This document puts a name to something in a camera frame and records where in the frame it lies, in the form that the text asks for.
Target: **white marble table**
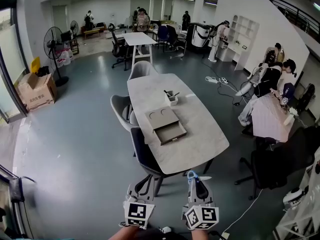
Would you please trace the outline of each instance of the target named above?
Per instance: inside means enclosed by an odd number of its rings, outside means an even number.
[[[152,45],[157,43],[155,40],[142,32],[125,33],[122,36],[129,46],[133,46],[132,69],[134,68],[136,58],[150,57],[150,63],[153,64]],[[139,55],[136,55],[137,46],[142,45],[149,46],[149,54],[143,54],[141,48],[138,48]]]
[[[211,161],[229,142],[205,105],[175,74],[149,75],[127,82],[135,116],[156,161],[165,174],[182,172]],[[166,91],[178,94],[172,110],[187,131],[177,141],[160,146],[145,113],[167,106]]]
[[[269,93],[258,98],[251,115],[254,136],[287,142],[294,120],[288,125],[284,125],[289,114],[285,114],[279,100],[273,94]]]

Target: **staircase railing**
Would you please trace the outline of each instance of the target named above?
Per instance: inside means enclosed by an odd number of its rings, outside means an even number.
[[[308,33],[320,43],[320,23],[308,13],[284,0],[270,0],[282,14],[294,25]]]

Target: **yellow container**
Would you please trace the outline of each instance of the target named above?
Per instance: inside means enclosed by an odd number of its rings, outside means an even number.
[[[31,72],[35,74],[38,73],[40,67],[40,58],[36,57],[31,63]]]

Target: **cardboard box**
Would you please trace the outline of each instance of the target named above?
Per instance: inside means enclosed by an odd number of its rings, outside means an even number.
[[[145,113],[160,145],[175,142],[185,136],[187,131],[179,122],[179,118],[168,106]]]
[[[57,98],[57,87],[51,74],[38,77],[29,73],[20,81],[18,90],[31,111],[53,104]]]

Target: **column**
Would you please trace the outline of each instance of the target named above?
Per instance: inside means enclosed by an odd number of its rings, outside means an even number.
[[[163,20],[163,19],[164,19],[164,15],[165,15],[165,6],[166,6],[166,0],[162,0],[161,20]]]
[[[154,19],[154,7],[155,7],[155,0],[150,0],[150,7],[148,12],[150,20]]]
[[[205,0],[195,0],[191,22],[200,23]]]

